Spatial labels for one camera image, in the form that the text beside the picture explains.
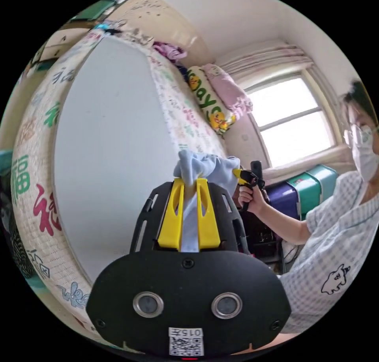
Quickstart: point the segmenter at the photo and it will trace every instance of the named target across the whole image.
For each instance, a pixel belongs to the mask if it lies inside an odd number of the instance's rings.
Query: purple storage box
[[[266,188],[271,206],[287,216],[300,220],[297,191],[287,182]]]

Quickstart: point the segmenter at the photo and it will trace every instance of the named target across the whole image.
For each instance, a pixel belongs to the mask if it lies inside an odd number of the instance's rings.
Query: qr code
[[[170,355],[202,356],[203,339],[193,337],[170,337]]]

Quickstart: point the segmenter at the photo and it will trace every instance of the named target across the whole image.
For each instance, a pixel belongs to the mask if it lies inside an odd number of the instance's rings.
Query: camera lens
[[[135,296],[133,308],[142,317],[157,317],[163,312],[163,300],[153,292],[141,292]]]
[[[211,309],[219,319],[232,319],[241,312],[242,300],[237,294],[226,292],[213,300]]]

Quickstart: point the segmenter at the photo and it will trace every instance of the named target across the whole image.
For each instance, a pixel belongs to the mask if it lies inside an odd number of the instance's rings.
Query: purple clothing
[[[155,41],[153,48],[173,63],[176,63],[178,60],[187,57],[187,52],[184,49],[169,43],[161,43],[160,41]]]

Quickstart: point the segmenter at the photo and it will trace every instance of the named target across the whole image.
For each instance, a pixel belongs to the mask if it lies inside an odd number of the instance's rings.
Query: short black hair
[[[351,89],[347,94],[344,95],[342,99],[343,103],[349,104],[354,101],[357,103],[368,116],[372,119],[372,121],[378,125],[378,118],[375,113],[375,109],[372,105],[371,99],[368,96],[366,88],[361,81],[352,81]]]

